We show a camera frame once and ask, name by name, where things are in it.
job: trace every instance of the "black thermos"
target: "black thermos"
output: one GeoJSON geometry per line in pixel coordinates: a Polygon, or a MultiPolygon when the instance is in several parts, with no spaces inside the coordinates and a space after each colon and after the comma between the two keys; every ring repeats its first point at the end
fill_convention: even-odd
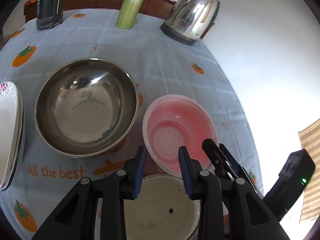
{"type": "Polygon", "coordinates": [[[37,29],[51,29],[63,22],[63,0],[38,0],[37,29]]]}

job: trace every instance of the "pink plastic bowl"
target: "pink plastic bowl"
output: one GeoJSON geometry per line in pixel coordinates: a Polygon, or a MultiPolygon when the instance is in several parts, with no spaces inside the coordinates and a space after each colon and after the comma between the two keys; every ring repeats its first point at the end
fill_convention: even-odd
{"type": "Polygon", "coordinates": [[[143,117],[142,133],[156,164],[179,178],[180,146],[186,146],[191,159],[198,160],[206,169],[211,162],[202,150],[202,142],[211,138],[218,144],[217,130],[209,114],[196,101],[181,95],[166,95],[153,101],[143,117]]]}

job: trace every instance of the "kettle handle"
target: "kettle handle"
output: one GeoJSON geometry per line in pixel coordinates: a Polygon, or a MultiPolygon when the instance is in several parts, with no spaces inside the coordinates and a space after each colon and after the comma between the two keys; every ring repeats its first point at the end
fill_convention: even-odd
{"type": "Polygon", "coordinates": [[[217,15],[218,15],[219,9],[220,9],[220,2],[218,1],[217,8],[216,8],[216,10],[215,10],[215,12],[214,12],[214,14],[213,14],[213,16],[212,16],[212,19],[211,19],[208,27],[211,27],[211,26],[214,24],[214,20],[216,19],[217,15]]]}

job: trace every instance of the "green thermos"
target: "green thermos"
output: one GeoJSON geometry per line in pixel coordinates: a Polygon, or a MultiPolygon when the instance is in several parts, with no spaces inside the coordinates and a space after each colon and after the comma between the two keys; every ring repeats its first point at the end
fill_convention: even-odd
{"type": "Polygon", "coordinates": [[[121,29],[131,29],[142,2],[143,0],[124,0],[116,26],[121,29]]]}

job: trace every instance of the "kettle base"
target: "kettle base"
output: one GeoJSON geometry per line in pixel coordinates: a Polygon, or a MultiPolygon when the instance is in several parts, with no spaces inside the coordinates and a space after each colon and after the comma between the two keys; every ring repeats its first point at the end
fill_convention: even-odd
{"type": "Polygon", "coordinates": [[[196,44],[196,42],[198,40],[194,40],[194,39],[190,39],[187,38],[186,36],[181,35],[180,33],[178,33],[177,31],[175,31],[174,29],[172,29],[171,27],[169,27],[167,24],[163,23],[160,26],[160,29],[162,30],[162,32],[164,34],[166,34],[167,36],[169,36],[170,38],[182,43],[182,44],[186,44],[189,46],[193,46],[194,44],[196,44]]]}

